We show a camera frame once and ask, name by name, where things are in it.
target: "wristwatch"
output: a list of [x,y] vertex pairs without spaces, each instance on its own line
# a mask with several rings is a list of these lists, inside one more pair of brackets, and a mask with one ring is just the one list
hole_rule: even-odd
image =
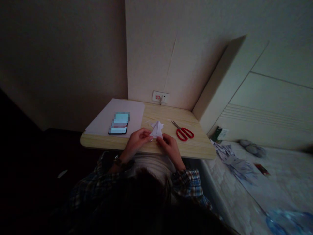
[[133,166],[134,162],[135,162],[132,159],[128,163],[123,163],[122,160],[119,157],[120,156],[118,154],[114,157],[114,164],[117,165],[118,167],[124,169],[124,170],[130,169]]
[[127,164],[122,162],[118,154],[114,157],[114,164],[119,166],[122,169],[124,169],[127,166]]

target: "paper airplane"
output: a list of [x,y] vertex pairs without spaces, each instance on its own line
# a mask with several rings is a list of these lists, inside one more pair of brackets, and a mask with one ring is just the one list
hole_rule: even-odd
[[163,139],[162,136],[162,129],[163,129],[163,124],[160,123],[160,121],[157,121],[156,123],[151,124],[153,130],[150,134],[150,136],[153,136],[153,138],[157,138],[158,136]]

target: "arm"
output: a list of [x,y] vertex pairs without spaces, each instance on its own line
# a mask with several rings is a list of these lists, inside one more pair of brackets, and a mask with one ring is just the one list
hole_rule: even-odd
[[172,175],[172,182],[173,190],[179,196],[212,210],[210,201],[203,194],[198,170],[177,171]]
[[[141,128],[130,136],[124,151],[119,157],[122,163],[127,164],[145,143],[153,139],[152,136],[149,136],[150,133],[149,130]],[[116,164],[113,164],[107,173],[103,172],[102,159],[103,155],[98,160],[94,171],[80,180],[72,189],[69,201],[70,210],[103,198],[110,192],[113,185],[124,177],[123,169]]]
[[172,175],[173,190],[179,196],[190,199],[194,203],[201,204],[211,210],[210,201],[203,195],[199,171],[186,170],[176,140],[167,134],[163,134],[163,139],[158,137],[157,141],[164,148],[176,169],[176,172]]

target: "red scissors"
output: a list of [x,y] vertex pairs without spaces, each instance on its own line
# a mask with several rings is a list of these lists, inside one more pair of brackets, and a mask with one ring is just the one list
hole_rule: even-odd
[[180,127],[176,124],[176,122],[174,122],[174,121],[172,121],[172,123],[177,127],[176,135],[177,135],[177,137],[178,137],[181,141],[187,141],[187,140],[188,140],[188,138],[184,135],[184,133],[185,133],[190,139],[192,139],[193,137],[195,137],[195,135],[194,135],[190,130],[188,130],[188,129],[184,128],[184,127],[180,128]]

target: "scissor blade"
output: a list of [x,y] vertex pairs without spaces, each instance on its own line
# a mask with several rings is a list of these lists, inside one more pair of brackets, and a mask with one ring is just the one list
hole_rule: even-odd
[[173,123],[178,129],[180,129],[180,127],[176,124],[176,122],[172,121],[172,123]]

